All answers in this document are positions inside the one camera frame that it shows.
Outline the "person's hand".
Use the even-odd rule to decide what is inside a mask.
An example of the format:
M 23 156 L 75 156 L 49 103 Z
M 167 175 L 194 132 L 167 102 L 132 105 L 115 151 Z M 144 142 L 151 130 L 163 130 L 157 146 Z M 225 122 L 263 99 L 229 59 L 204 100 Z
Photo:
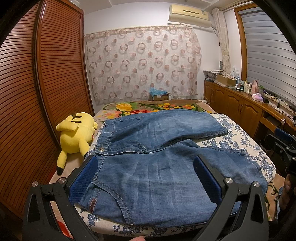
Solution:
M 280 201 L 279 201 L 279 207 L 281 210 L 285 210 L 289 201 L 290 201 L 290 188 L 291 188 L 291 181 L 290 181 L 290 174 L 287 174 L 287 177 L 285 179 L 284 185 L 283 185 L 283 190 L 280 195 Z

